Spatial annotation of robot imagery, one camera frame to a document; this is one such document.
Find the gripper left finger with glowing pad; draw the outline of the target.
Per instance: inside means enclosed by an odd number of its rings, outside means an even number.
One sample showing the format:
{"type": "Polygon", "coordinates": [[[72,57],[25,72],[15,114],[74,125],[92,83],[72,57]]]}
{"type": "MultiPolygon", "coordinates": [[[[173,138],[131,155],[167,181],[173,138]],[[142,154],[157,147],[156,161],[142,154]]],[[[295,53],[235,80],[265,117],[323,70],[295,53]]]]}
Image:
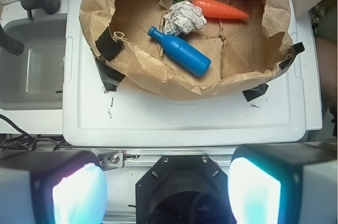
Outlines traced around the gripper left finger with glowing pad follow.
{"type": "Polygon", "coordinates": [[[1,223],[102,223],[107,196],[91,151],[1,152],[1,223]]]}

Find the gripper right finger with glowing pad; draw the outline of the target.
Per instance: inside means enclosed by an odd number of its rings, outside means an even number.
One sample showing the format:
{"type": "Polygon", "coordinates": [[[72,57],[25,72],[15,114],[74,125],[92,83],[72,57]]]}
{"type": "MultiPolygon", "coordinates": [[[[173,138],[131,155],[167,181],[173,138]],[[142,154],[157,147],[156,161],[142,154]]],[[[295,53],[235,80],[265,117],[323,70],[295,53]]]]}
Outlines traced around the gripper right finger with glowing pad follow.
{"type": "Polygon", "coordinates": [[[337,144],[243,144],[228,193],[237,223],[337,223],[337,144]]]}

